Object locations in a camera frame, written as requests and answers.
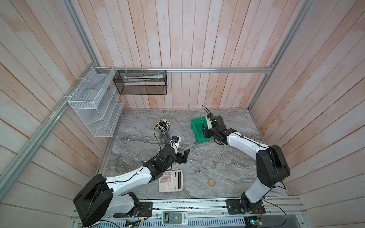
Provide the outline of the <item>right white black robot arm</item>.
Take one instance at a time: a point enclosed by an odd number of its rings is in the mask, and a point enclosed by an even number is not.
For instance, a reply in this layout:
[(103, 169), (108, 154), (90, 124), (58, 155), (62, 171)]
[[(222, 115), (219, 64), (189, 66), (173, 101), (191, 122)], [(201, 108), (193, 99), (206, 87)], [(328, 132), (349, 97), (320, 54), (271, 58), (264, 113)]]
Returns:
[(257, 178), (254, 184), (241, 195), (240, 200), (240, 212), (251, 213), (277, 183), (290, 176), (290, 168), (283, 151), (277, 145), (262, 144), (243, 136), (232, 128), (226, 128), (221, 116), (209, 113), (205, 119), (207, 125), (202, 124), (202, 133), (205, 138), (213, 138), (219, 145), (239, 149), (256, 161)]

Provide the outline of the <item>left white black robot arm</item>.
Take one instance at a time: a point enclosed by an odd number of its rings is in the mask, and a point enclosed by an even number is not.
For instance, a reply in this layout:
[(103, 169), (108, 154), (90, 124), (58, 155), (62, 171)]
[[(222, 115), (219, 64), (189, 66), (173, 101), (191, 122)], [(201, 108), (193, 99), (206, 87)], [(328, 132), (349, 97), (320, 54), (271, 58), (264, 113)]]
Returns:
[(167, 144), (134, 171), (115, 177), (94, 176), (73, 199), (82, 227), (92, 227), (106, 215), (136, 215), (140, 201), (131, 189), (159, 180), (175, 162), (187, 163), (189, 152), (180, 153), (177, 145)]

